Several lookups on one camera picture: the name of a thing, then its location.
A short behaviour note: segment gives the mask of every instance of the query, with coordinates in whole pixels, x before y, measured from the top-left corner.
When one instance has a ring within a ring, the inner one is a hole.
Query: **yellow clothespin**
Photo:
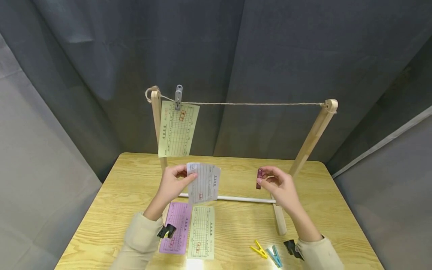
[[[264,259],[267,259],[268,255],[265,252],[265,250],[261,247],[260,243],[258,243],[258,241],[255,240],[255,244],[257,244],[257,246],[260,248],[260,250],[257,250],[256,248],[251,246],[252,250],[255,251],[256,253],[258,253],[259,255],[261,255],[261,257],[263,257]]]

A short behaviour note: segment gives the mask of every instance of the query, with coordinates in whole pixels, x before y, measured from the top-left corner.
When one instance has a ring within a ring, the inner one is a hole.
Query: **clothespin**
[[[179,111],[181,108],[181,96],[183,95],[183,86],[181,84],[177,85],[175,89],[175,110]]]
[[[277,266],[277,268],[282,267],[282,261],[280,260],[279,253],[277,253],[276,246],[273,245],[273,252],[270,251],[270,249],[266,249],[267,253],[269,254],[270,258],[273,260],[274,264]]]
[[[285,241],[283,244],[286,246],[286,249],[288,249],[290,255],[294,255],[296,258],[304,260],[293,239]]]
[[[176,227],[174,227],[173,225],[168,223],[166,225],[166,227],[164,225],[162,225],[162,229],[160,230],[160,232],[158,233],[157,236],[162,238],[162,239],[165,237],[172,238],[172,236],[176,230],[177,230]]]
[[[263,170],[258,169],[257,178],[263,177]],[[257,183],[257,189],[261,189],[261,186]]]
[[[264,259],[267,259],[268,256],[267,256],[265,250],[261,247],[260,243],[258,243],[258,241],[255,240],[255,244],[257,244],[257,246],[259,247],[260,250],[251,246],[252,250],[255,251],[256,253],[258,253],[259,255],[261,255],[261,257],[263,257]]]

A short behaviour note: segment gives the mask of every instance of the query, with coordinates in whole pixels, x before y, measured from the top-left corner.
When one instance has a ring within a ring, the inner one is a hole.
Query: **right hand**
[[[303,208],[291,175],[274,166],[264,166],[260,169],[263,175],[257,178],[257,183],[268,190],[289,215]]]

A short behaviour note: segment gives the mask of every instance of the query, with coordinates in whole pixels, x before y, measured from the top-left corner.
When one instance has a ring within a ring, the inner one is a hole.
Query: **wood grain surface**
[[[275,165],[287,172],[293,161],[207,156],[168,159],[169,166],[187,162],[211,163],[222,168],[219,195],[270,198],[266,190],[255,188],[257,168]],[[108,269],[123,244],[134,213],[143,211],[149,204],[160,178],[157,155],[121,154],[56,269]],[[320,232],[332,241],[346,269],[382,269],[321,162],[306,162],[295,183],[306,211]],[[187,198],[175,201],[187,202]],[[215,207],[215,259],[187,259],[186,255],[157,251],[147,269],[277,269],[270,258],[265,260],[249,248],[255,239],[263,248],[276,245],[282,269],[301,269],[299,260],[289,255],[283,246],[284,241],[297,239],[286,213],[288,232],[279,236],[271,204],[213,201],[205,205]]]

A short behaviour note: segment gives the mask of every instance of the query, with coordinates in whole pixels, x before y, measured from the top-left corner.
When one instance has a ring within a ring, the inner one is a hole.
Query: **black clip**
[[[288,249],[290,255],[294,255],[296,258],[304,260],[300,252],[296,250],[294,240],[291,239],[285,241],[283,244],[286,246],[286,249]]]
[[[176,227],[174,227],[171,224],[167,224],[166,227],[162,226],[162,230],[158,233],[158,237],[165,238],[168,236],[168,238],[172,238],[174,232],[177,230]]]

